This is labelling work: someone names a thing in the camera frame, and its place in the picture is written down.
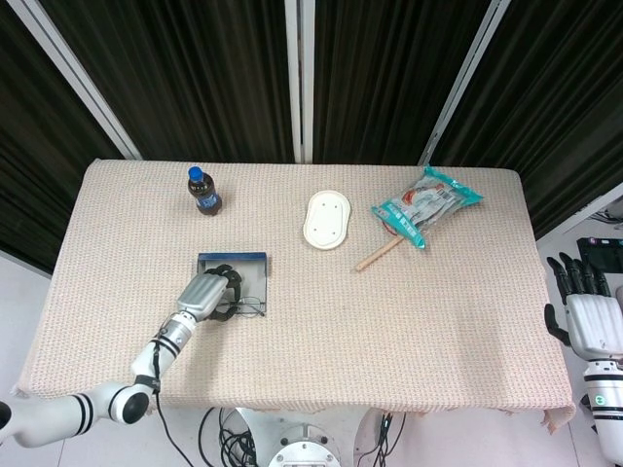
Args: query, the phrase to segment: robotic arm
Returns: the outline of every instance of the robotic arm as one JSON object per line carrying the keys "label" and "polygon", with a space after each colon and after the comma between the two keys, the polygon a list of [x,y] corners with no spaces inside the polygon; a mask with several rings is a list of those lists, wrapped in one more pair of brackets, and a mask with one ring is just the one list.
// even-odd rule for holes
{"label": "robotic arm", "polygon": [[547,263],[565,304],[568,331],[559,327],[551,305],[545,306],[545,325],[588,362],[584,381],[602,452],[623,464],[623,312],[602,272],[565,253],[560,257],[564,266],[554,258]]}
{"label": "robotic arm", "polygon": [[138,421],[147,411],[152,394],[160,391],[161,376],[182,351],[198,323],[206,319],[226,321],[236,305],[221,313],[226,289],[240,298],[241,278],[228,265],[195,276],[177,300],[177,311],[163,323],[131,364],[134,384],[104,382],[94,389],[47,401],[0,402],[0,442],[14,436],[27,448],[87,433],[101,418],[123,424]]}

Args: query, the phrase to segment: white floor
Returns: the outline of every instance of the white floor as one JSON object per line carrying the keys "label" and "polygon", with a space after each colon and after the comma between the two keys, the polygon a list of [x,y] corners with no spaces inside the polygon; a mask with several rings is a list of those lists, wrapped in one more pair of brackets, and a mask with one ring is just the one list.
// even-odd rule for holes
{"label": "white floor", "polygon": [[[577,257],[575,240],[579,236],[618,236],[591,222],[568,233],[561,241],[546,245],[546,256],[566,251]],[[609,277],[610,285],[623,284],[623,274]],[[6,400],[16,381],[34,335],[45,300],[49,279],[0,258],[0,309],[6,332],[0,340],[0,400]],[[558,292],[552,285],[552,303],[561,309]],[[566,351],[569,376],[577,400],[584,393],[581,374],[584,364]],[[165,408],[173,438],[196,466],[204,465],[197,452],[197,436],[203,411]],[[505,413],[484,410],[436,413],[426,417],[409,416],[403,437],[387,461],[391,466],[508,466],[508,467],[606,467],[597,437],[591,431],[590,416],[582,410],[569,426],[550,436],[540,426],[542,413]],[[367,417],[357,439],[356,452],[375,444],[374,416]],[[397,430],[399,423],[394,423]],[[206,427],[203,442],[214,465],[218,461],[216,426]],[[361,466],[372,465],[366,457]],[[82,437],[39,449],[23,449],[14,440],[0,447],[0,466],[77,467],[77,466],[153,466],[186,465],[168,444],[160,420],[149,416],[130,427],[108,420],[99,422]]]}

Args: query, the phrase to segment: blue bottle cap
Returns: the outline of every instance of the blue bottle cap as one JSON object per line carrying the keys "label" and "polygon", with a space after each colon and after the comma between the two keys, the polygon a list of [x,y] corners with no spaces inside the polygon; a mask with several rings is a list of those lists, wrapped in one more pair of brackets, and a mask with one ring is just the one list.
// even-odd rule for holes
{"label": "blue bottle cap", "polygon": [[203,180],[203,171],[199,167],[194,166],[188,169],[188,176],[191,182],[200,182]]}

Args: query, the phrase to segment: table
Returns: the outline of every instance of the table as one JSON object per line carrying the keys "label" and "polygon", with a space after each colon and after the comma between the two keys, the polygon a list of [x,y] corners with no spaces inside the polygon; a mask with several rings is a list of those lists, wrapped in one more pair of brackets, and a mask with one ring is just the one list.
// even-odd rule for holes
{"label": "table", "polygon": [[[204,163],[223,197],[205,217],[187,192],[191,165],[89,167],[18,389],[54,397],[132,382],[129,364],[174,311],[198,253],[265,251],[267,316],[201,324],[164,377],[164,403],[545,410],[550,430],[573,416],[515,172],[444,167],[484,200],[430,232],[425,250],[405,241],[355,272],[390,239],[370,206],[421,167]],[[345,242],[320,251],[303,224],[326,189],[349,199],[351,217]]]}

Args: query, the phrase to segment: plastic bottle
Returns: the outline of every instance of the plastic bottle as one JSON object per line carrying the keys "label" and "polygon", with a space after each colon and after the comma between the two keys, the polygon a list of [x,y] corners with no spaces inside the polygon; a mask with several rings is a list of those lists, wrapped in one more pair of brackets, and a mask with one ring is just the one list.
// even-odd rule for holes
{"label": "plastic bottle", "polygon": [[197,209],[206,216],[215,216],[223,205],[223,200],[216,193],[214,180],[199,167],[188,170],[188,191],[197,200]]}

